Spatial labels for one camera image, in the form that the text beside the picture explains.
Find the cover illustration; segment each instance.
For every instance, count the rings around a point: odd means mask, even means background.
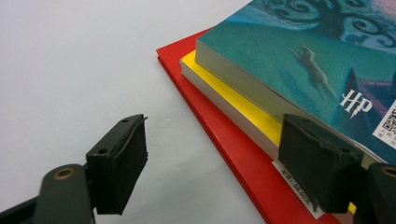
[[[395,15],[393,0],[253,0],[198,41],[396,164]]]

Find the animal illustration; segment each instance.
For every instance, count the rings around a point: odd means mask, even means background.
[[[305,46],[302,47],[303,53],[300,53],[296,49],[290,49],[290,51],[296,57],[297,62],[308,72],[311,85],[318,91],[323,100],[325,99],[325,91],[336,98],[334,90],[329,86],[329,80],[326,74],[315,62],[315,53]]]

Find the price sticker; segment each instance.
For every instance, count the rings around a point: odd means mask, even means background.
[[[300,186],[294,180],[293,176],[291,176],[289,171],[287,171],[286,168],[283,167],[283,165],[281,165],[276,161],[273,161],[272,164],[275,166],[277,171],[282,175],[282,177],[286,180],[286,182],[289,184],[291,189],[294,191],[294,193],[297,195],[297,197],[305,205],[305,207],[309,210],[309,212],[312,214],[312,216],[315,219],[318,219],[325,214],[325,212],[323,212],[319,207],[314,209],[314,205],[311,203],[311,201],[309,201],[304,191],[300,188]]]

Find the yellow cover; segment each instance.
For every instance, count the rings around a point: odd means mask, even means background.
[[[204,69],[195,61],[195,53],[195,51],[189,53],[181,61],[279,147],[282,124]]]

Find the teal book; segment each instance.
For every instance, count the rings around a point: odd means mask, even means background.
[[[396,164],[395,15],[393,0],[254,0],[195,60],[275,119],[316,120]]]

